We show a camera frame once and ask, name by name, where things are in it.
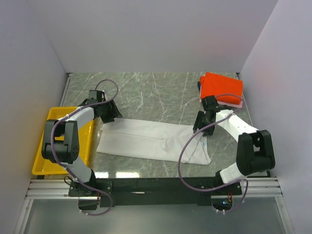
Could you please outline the white t shirt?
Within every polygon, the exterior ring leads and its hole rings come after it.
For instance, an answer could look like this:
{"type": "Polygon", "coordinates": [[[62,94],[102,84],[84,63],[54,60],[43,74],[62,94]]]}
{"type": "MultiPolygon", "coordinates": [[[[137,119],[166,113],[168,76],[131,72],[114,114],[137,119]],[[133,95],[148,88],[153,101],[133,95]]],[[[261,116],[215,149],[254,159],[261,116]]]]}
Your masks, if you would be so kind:
{"type": "Polygon", "coordinates": [[[97,152],[177,162],[192,135],[191,125],[117,118],[103,124],[97,152]]]}

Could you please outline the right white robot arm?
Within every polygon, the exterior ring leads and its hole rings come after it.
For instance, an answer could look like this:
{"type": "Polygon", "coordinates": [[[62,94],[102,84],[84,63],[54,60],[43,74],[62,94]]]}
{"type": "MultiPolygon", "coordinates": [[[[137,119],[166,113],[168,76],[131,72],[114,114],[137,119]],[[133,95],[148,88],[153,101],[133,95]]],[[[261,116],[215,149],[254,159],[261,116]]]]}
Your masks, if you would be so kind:
{"type": "Polygon", "coordinates": [[[203,111],[197,113],[193,131],[203,130],[204,137],[213,135],[215,126],[226,130],[237,142],[236,161],[216,172],[214,190],[224,195],[231,189],[231,182],[251,174],[273,169],[275,157],[272,137],[267,130],[258,130],[238,117],[227,105],[217,102],[215,96],[201,101],[203,111]]]}

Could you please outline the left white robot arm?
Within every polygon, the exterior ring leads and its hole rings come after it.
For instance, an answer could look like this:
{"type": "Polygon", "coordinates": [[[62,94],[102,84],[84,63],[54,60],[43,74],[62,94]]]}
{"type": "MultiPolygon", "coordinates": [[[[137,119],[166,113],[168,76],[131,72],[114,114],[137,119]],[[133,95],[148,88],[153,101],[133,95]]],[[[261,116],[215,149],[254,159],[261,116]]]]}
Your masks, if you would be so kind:
{"type": "Polygon", "coordinates": [[[113,99],[106,99],[100,90],[90,90],[89,96],[73,112],[59,119],[48,119],[44,126],[41,155],[63,167],[80,184],[87,196],[98,189],[96,176],[79,156],[78,131],[87,123],[101,118],[103,123],[122,117],[113,99]]]}

